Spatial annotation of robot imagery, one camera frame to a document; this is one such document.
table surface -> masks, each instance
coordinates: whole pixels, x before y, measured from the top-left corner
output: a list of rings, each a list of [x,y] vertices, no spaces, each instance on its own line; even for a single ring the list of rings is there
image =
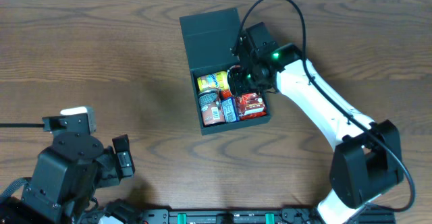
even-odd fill
[[[128,134],[133,180],[98,190],[102,204],[137,207],[316,205],[330,191],[332,151],[290,100],[269,95],[265,125],[201,136],[179,17],[256,0],[0,0],[1,122],[41,122],[91,105],[105,146]],[[392,120],[417,188],[400,223],[432,219],[432,0],[295,0],[307,25],[308,57],[348,102]],[[264,21],[280,44],[300,45],[294,9],[266,1]],[[40,129],[2,129],[0,186],[31,176],[52,142]],[[406,182],[379,198],[408,201]]]

grocery item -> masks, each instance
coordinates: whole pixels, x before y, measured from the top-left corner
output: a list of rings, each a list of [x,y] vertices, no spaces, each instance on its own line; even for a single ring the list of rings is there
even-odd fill
[[[252,119],[266,115],[263,98],[257,93],[247,93],[236,98],[240,120]]]
[[[232,97],[225,99],[221,102],[225,121],[227,123],[240,121],[238,117],[236,100]]]
[[[221,91],[222,98],[227,99],[232,96],[227,81],[227,72],[216,72],[197,79],[200,90],[206,88],[218,88]]]
[[[225,123],[218,88],[208,88],[198,94],[204,126]]]

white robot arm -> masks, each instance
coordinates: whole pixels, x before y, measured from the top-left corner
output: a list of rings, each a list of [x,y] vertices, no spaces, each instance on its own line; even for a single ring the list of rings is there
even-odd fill
[[[317,73],[312,63],[306,61],[308,71],[315,77],[315,82],[342,108],[351,112],[353,118],[361,122],[368,129],[373,120],[346,102],[331,86]],[[301,60],[285,66],[285,70],[277,73],[277,88],[280,92],[293,100],[322,131],[330,143],[335,147],[342,142],[346,135],[355,137],[363,131],[350,123],[327,99],[309,82]],[[336,195],[334,190],[318,205],[318,211],[327,224],[340,224],[347,221],[362,208],[347,207]]]

red package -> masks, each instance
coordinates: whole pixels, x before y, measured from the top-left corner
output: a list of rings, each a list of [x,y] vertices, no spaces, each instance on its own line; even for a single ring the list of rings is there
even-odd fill
[[[253,119],[266,115],[263,98],[257,93],[243,94],[236,98],[240,120]]]

box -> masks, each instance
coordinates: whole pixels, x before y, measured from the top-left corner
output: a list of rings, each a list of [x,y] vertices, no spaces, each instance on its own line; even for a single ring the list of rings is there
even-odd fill
[[[267,115],[265,116],[207,127],[202,123],[203,118],[197,95],[199,88],[196,79],[222,70],[226,71],[231,66],[240,64],[238,58],[234,57],[230,51],[240,27],[237,8],[181,17],[180,25],[188,56],[201,134],[213,134],[267,123],[271,114],[265,94],[262,95],[267,106]]]

